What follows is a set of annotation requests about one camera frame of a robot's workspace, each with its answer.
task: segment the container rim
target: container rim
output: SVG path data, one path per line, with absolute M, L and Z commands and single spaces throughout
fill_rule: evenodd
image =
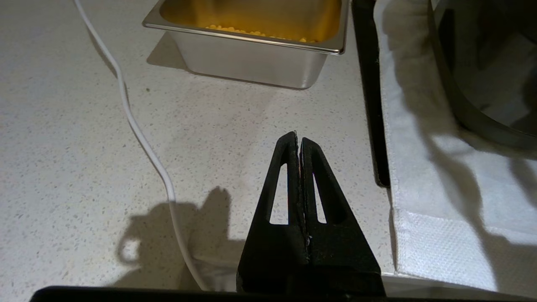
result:
M 147 16 L 142 22 L 142 25 L 147 28 L 156 28 L 166 31 L 184 32 L 192 34 L 208 35 L 217 38 L 234 39 L 240 41 L 283 46 L 289 48 L 302 49 L 305 51 L 312 51 L 331 55 L 341 55 L 345 53 L 345 41 L 347 32 L 347 19 L 349 13 L 350 0 L 341 0 L 341 12 L 339 15 L 339 29 L 337 33 L 330 39 L 318 42 L 307 43 L 298 41 L 282 40 L 277 38 L 260 37 L 256 35 L 225 32 L 219 30 L 211 30 L 207 28 L 201 28 L 196 26 L 179 25 L 164 19 L 161 14 L 161 6 L 166 0 L 159 0 L 157 4 L 149 11 Z

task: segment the speckled countertop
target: speckled countertop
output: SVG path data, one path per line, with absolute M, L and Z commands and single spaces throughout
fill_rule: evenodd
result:
M 126 73 L 197 259 L 236 264 L 274 144 L 296 130 L 322 146 L 393 273 L 352 23 L 346 53 L 328 57 L 312 88 L 289 90 L 182 70 L 169 37 L 141 26 L 155 0 L 83 4 Z M 3 1 L 0 41 L 0 300 L 54 284 L 177 288 L 183 263 L 162 181 L 73 3 Z

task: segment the white cable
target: white cable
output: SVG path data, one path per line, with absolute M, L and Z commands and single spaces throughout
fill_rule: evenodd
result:
M 95 38 L 95 41 L 97 41 L 97 44 L 99 45 L 100 49 L 105 54 L 106 58 L 110 61 L 112 66 L 115 69 L 115 73 L 118 77 L 118 83 L 119 83 L 119 92 L 121 94 L 121 99 L 123 102 L 123 109 L 125 109 L 125 113 L 127 114 L 127 119 L 129 121 L 130 127 L 132 128 L 134 134 L 138 138 L 140 144 L 142 145 L 142 148 L 146 151 L 149 159 L 157 169 L 158 173 L 160 174 L 162 180 L 164 181 L 164 186 L 166 187 L 166 192 L 168 194 L 168 203 L 170 204 L 170 212 L 171 212 L 171 221 L 173 224 L 173 230 L 175 231 L 175 236 L 177 238 L 177 243 L 179 244 L 179 249 L 181 250 L 181 253 L 183 254 L 183 259 L 185 260 L 185 264 L 188 267 L 190 273 L 192 274 L 192 277 L 198 284 L 198 286 L 204 290 L 209 290 L 209 287 L 205 284 L 203 279 L 201 278 L 198 270 L 196 269 L 193 261 L 192 256 L 188 252 L 188 247 L 185 244 L 185 240 L 183 238 L 183 235 L 181 233 L 180 227 L 179 227 L 179 219 L 176 215 L 176 200 L 175 200 L 175 191 L 173 189 L 173 184 L 171 182 L 170 176 L 168 175 L 168 172 L 162 165 L 161 161 L 158 159 L 157 155 L 151 148 L 151 145 L 147 142 L 147 139 L 145 136 L 143 136 L 142 131 L 138 127 L 138 124 L 136 123 L 136 120 L 133 117 L 132 112 L 130 111 L 130 105 L 129 101 L 127 99 L 127 91 L 125 87 L 125 82 L 123 80 L 123 73 L 121 72 L 121 68 L 119 67 L 118 62 L 114 59 L 108 48 L 106 48 L 106 45 L 103 43 L 101 38 L 99 37 L 99 34 L 95 31 L 95 28 L 93 28 L 93 25 L 91 24 L 90 20 L 86 16 L 86 13 L 84 12 L 84 9 L 82 8 L 82 5 L 80 4 L 79 0 L 75 0 L 76 7 L 78 8 L 78 11 L 80 12 L 80 15 L 82 16 L 82 19 L 84 19 L 84 22 L 86 23 L 86 26 L 90 30 L 91 34 Z

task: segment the stainless steel container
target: stainless steel container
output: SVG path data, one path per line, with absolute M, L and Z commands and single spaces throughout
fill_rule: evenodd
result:
M 348 8 L 349 0 L 160 0 L 143 25 L 170 31 L 195 73 L 304 89 L 327 54 L 344 52 Z M 213 24 L 288 40 L 205 28 Z

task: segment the white towel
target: white towel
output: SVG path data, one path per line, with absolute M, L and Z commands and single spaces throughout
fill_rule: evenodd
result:
M 537 162 L 457 126 L 427 4 L 374 12 L 397 272 L 537 298 Z

